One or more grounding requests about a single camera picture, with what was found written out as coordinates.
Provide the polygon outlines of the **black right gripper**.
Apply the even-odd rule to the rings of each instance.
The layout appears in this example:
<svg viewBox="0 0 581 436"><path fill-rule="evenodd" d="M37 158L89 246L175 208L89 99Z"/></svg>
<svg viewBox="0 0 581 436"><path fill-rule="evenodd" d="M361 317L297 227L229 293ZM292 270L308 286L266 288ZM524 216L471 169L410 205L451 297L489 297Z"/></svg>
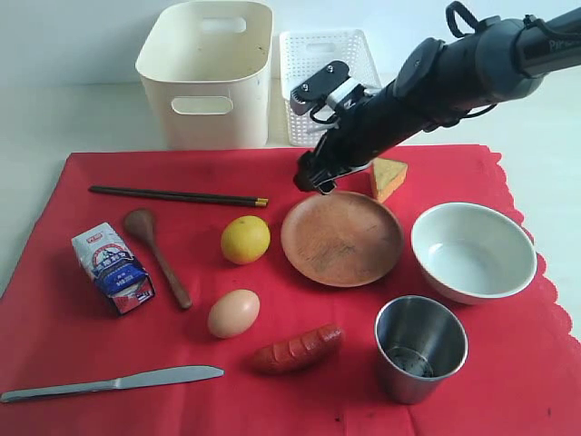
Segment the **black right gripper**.
<svg viewBox="0 0 581 436"><path fill-rule="evenodd" d="M338 126L325 133L314 151L297 161L293 182L299 190L332 193L333 179L320 181L325 174L341 175L366 166L387 149L402 143L424 129L433 118L436 97L428 88L403 91L388 85L371 98L357 85L351 91L359 96L353 106L344 101L330 107L338 115Z"/></svg>

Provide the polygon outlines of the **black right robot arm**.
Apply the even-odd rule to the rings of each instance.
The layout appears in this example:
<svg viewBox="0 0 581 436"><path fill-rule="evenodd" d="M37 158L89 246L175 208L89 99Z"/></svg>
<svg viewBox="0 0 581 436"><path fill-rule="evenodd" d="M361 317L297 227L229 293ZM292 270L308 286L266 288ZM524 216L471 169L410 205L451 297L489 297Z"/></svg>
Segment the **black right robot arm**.
<svg viewBox="0 0 581 436"><path fill-rule="evenodd" d="M533 15L478 20L454 1L446 19L455 42L425 39L382 89L362 84L334 60L291 91L291 110L324 130L298 160L299 190L331 193L337 179L413 135L525 98L547 74L580 64L579 9L549 21Z"/></svg>

